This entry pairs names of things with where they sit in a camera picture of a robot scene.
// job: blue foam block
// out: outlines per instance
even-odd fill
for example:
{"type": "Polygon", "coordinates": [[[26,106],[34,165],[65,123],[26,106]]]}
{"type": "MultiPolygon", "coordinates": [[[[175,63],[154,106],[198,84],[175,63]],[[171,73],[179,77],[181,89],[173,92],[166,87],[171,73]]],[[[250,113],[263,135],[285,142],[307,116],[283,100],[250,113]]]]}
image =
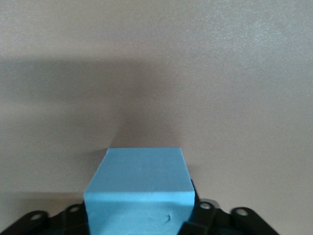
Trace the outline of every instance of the blue foam block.
{"type": "Polygon", "coordinates": [[[180,148],[109,148],[84,201],[91,235],[176,235],[195,192],[180,148]]]}

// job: top face of block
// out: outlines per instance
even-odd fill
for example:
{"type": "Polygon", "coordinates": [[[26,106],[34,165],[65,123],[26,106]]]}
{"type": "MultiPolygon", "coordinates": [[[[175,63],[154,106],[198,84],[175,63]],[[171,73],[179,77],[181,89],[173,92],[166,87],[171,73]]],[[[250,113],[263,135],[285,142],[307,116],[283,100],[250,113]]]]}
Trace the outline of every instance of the top face of block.
{"type": "Polygon", "coordinates": [[[85,195],[194,192],[180,148],[109,148],[85,195]]]}

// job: screw hole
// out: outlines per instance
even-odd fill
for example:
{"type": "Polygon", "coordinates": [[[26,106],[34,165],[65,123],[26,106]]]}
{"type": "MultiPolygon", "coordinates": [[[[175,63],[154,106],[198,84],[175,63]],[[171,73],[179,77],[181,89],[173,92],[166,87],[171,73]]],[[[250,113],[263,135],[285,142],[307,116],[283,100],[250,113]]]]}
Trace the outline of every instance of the screw hole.
{"type": "Polygon", "coordinates": [[[244,209],[237,209],[236,213],[241,215],[241,216],[247,216],[248,212],[246,212],[244,209]]]}
{"type": "Polygon", "coordinates": [[[35,214],[35,215],[33,215],[31,218],[30,218],[30,220],[37,220],[37,219],[39,219],[39,218],[41,218],[41,214],[35,214]]]}
{"type": "Polygon", "coordinates": [[[72,207],[71,209],[69,209],[69,212],[73,213],[79,210],[79,207],[72,207]]]}
{"type": "Polygon", "coordinates": [[[206,209],[206,210],[208,210],[208,209],[211,208],[210,204],[208,204],[208,203],[206,203],[206,202],[201,203],[201,204],[200,204],[200,207],[201,207],[202,209],[206,209]]]}

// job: beige wall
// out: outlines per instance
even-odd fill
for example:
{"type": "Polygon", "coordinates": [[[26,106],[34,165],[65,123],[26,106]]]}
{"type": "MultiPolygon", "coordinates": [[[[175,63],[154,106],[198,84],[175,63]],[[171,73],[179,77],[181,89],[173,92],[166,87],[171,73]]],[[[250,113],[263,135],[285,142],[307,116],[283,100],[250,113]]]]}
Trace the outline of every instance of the beige wall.
{"type": "Polygon", "coordinates": [[[181,146],[203,198],[313,231],[313,3],[1,1],[0,230],[110,146],[181,146]]]}

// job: black plastic mount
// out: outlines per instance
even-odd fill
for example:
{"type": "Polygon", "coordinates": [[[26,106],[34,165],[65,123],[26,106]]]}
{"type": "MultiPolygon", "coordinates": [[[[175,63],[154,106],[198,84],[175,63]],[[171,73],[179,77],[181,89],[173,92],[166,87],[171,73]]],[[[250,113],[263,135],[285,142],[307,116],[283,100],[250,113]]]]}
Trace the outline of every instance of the black plastic mount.
{"type": "MultiPolygon", "coordinates": [[[[279,235],[249,208],[234,208],[227,214],[212,202],[199,199],[196,192],[194,209],[178,235],[279,235]]],[[[53,217],[32,211],[0,235],[90,235],[85,204],[72,205],[53,217]]]]}

